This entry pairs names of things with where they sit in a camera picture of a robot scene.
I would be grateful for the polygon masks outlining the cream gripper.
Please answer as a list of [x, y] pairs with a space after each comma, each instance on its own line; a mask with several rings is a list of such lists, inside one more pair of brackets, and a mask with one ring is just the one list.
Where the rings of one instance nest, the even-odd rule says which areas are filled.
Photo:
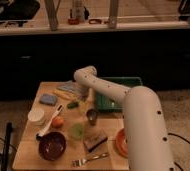
[[84, 101], [80, 102], [80, 112], [86, 114], [88, 110], [94, 107], [95, 93], [92, 89], [89, 89], [88, 96]]

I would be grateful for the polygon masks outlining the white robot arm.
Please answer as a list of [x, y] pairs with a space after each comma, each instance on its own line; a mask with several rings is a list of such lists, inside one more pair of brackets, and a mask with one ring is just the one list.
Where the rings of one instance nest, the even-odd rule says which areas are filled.
[[74, 80], [81, 94], [92, 88], [122, 106], [131, 171], [175, 171], [161, 102], [152, 89], [98, 78], [94, 66], [76, 70]]

